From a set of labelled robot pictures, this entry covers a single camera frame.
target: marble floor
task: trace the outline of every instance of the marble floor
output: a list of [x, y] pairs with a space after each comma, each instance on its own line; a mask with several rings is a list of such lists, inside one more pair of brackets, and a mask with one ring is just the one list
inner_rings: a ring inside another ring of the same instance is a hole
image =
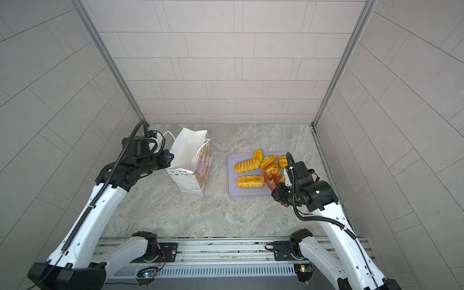
[[[269, 196], [232, 198], [227, 194], [226, 159], [231, 153], [289, 151], [295, 161], [314, 168], [327, 180], [311, 127], [306, 124], [158, 124], [151, 128], [174, 136], [183, 128], [208, 130], [213, 153], [204, 194], [183, 193], [166, 170], [139, 180], [113, 213], [102, 236], [130, 236], [148, 231], [159, 237], [288, 236], [308, 228], [325, 232], [316, 222], [300, 221], [291, 207]], [[166, 135], [165, 148], [172, 137]]]

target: white paper bag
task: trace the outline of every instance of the white paper bag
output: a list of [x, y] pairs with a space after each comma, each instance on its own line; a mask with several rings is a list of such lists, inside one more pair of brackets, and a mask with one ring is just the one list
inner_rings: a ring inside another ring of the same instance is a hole
[[181, 191], [203, 193], [211, 166], [210, 140], [207, 130], [187, 128], [175, 138], [169, 151], [174, 154], [174, 159], [166, 170]]

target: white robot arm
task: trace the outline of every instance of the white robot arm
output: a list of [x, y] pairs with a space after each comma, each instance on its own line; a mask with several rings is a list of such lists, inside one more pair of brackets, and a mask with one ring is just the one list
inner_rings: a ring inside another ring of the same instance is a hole
[[[142, 125], [145, 136], [135, 137]], [[98, 290], [109, 277], [134, 259], [141, 257], [151, 262], [159, 256], [156, 235], [137, 232], [110, 252], [92, 258], [108, 220], [130, 187], [154, 170], [169, 167], [174, 158], [169, 151], [163, 151], [162, 137], [157, 139], [154, 147], [149, 145], [154, 137], [156, 132], [147, 131], [146, 123], [141, 121], [131, 136], [123, 140], [123, 150], [117, 161], [101, 171], [90, 199], [63, 242], [45, 263], [35, 263], [29, 270], [29, 279], [39, 288]], [[306, 229], [290, 236], [292, 254], [311, 261], [336, 290], [399, 290], [396, 281], [386, 279], [360, 247], [330, 185], [319, 178], [314, 181], [311, 177], [314, 171], [306, 169], [302, 161], [294, 163], [289, 153], [287, 160], [286, 173], [291, 185], [278, 183], [272, 192], [273, 198], [292, 206], [299, 219], [318, 221], [341, 263], [321, 248]], [[299, 215], [296, 207], [301, 205], [306, 205], [312, 216]]]

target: side wall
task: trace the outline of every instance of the side wall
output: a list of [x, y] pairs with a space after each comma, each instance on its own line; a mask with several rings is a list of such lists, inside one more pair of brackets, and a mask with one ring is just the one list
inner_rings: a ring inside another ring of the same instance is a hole
[[152, 123], [312, 122], [364, 5], [83, 3]]
[[361, 236], [410, 289], [464, 286], [464, 2], [379, 0], [317, 132]]
[[0, 3], [0, 284], [31, 286], [138, 122], [67, 0]]

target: white string handle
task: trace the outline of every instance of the white string handle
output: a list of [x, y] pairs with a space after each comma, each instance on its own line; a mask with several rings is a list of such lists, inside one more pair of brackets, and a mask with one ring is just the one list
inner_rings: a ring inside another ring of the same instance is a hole
[[166, 133], [171, 134], [171, 136], [172, 136], [172, 137], [174, 138], [174, 140], [175, 140], [175, 137], [174, 137], [174, 135], [171, 133], [171, 131], [166, 131], [166, 132], [164, 132], [163, 137], [164, 137], [164, 135], [166, 135]]
[[203, 141], [203, 142], [204, 142], [203, 145], [200, 146], [200, 149], [198, 149], [197, 154], [196, 154], [195, 156], [199, 157], [199, 156], [198, 156], [198, 153], [200, 153], [200, 150], [203, 148], [203, 146], [206, 145], [206, 143], [208, 143], [208, 142], [210, 142], [210, 141], [211, 141], [211, 139], [205, 139], [205, 140]]

